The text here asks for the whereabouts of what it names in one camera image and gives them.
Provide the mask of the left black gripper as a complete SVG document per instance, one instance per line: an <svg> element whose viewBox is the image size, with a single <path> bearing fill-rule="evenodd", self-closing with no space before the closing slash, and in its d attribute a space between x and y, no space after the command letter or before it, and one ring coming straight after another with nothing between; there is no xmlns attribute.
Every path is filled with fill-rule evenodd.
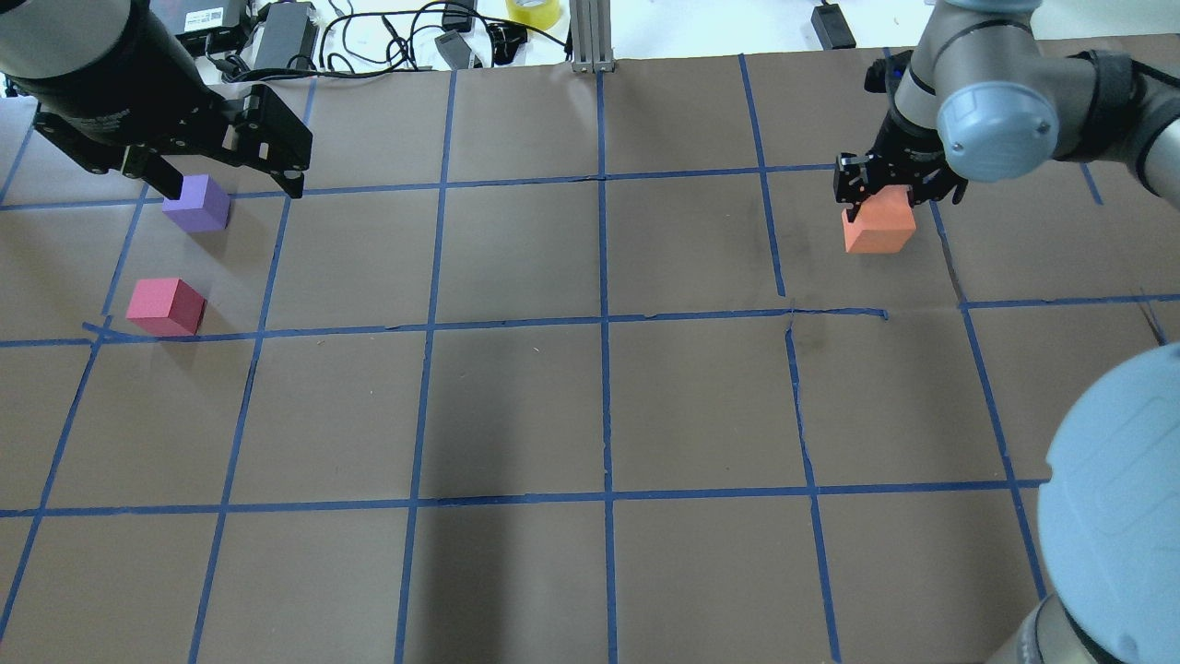
<svg viewBox="0 0 1180 664"><path fill-rule="evenodd" d="M225 100L164 27L35 27L32 38L32 127L79 167L122 169L181 200L184 175L165 156L201 155L303 197L313 132L266 84Z"/></svg>

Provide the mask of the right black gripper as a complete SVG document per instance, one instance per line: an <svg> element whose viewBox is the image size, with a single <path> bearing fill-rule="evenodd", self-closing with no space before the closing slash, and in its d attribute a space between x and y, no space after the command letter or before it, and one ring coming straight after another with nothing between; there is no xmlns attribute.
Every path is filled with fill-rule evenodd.
<svg viewBox="0 0 1180 664"><path fill-rule="evenodd" d="M868 155L838 155L833 193L844 205L847 222L856 222L864 203L890 184L909 184L909 205L950 198L953 206L965 198L968 180L949 167L937 131L889 111Z"/></svg>

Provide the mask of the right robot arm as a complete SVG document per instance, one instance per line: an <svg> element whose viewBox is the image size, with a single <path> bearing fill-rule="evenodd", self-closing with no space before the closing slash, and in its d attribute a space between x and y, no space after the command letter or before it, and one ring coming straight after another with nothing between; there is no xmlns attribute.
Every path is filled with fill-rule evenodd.
<svg viewBox="0 0 1180 664"><path fill-rule="evenodd" d="M1121 162L1176 205L1176 78L1125 52L1044 55L1036 1L938 1L918 46L881 59L889 96L867 155L833 177L850 254L894 254L912 209L1049 160ZM1179 359L1117 364L1068 410L1045 455L1038 539L1053 593L995 663L1175 663Z"/></svg>

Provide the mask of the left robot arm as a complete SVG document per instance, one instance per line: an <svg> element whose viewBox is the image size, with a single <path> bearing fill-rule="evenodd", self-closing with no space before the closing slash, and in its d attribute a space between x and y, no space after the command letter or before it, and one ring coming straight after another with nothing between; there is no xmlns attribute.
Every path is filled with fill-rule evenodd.
<svg viewBox="0 0 1180 664"><path fill-rule="evenodd" d="M206 87L148 1L5 1L1 63L38 101L38 134L86 172L117 170L177 200L169 156L198 155L304 192L312 130L263 84L240 100Z"/></svg>

